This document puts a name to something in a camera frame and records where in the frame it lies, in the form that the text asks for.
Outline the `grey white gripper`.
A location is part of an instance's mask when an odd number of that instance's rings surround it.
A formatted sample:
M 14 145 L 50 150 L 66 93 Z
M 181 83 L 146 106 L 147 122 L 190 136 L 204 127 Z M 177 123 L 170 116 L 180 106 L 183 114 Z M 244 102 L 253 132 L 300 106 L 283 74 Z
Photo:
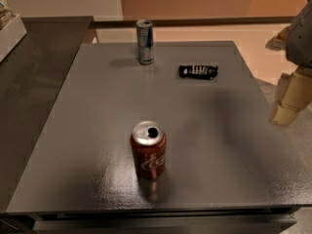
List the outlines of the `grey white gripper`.
M 286 49 L 287 60 L 299 65 L 292 74 L 281 75 L 270 115 L 272 123 L 288 126 L 312 102 L 312 0 L 265 48 Z

